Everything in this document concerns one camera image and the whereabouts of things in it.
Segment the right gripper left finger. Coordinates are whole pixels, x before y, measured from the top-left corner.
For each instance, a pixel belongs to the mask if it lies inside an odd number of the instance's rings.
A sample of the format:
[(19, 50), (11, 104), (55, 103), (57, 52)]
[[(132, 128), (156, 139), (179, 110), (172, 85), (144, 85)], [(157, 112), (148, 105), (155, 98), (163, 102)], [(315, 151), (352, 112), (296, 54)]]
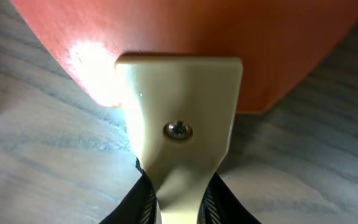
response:
[(156, 224), (157, 198), (154, 188), (138, 159), (135, 168), (141, 177), (100, 224)]

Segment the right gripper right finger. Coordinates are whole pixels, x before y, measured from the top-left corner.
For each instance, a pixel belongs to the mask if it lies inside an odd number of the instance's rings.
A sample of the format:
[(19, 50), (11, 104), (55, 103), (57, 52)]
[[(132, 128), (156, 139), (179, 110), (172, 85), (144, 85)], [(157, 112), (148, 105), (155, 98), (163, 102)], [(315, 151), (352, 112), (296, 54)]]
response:
[(215, 173), (201, 202), (202, 224), (261, 224), (238, 201), (222, 178)]

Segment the orange scraper wooden handle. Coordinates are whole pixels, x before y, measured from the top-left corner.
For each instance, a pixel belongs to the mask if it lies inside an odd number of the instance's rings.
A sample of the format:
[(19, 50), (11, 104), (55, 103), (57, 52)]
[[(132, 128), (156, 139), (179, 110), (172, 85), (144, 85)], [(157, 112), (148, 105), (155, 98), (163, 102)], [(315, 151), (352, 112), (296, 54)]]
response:
[(61, 67), (121, 108), (164, 223), (200, 223), (236, 113), (262, 113), (358, 21), (358, 0), (14, 0)]

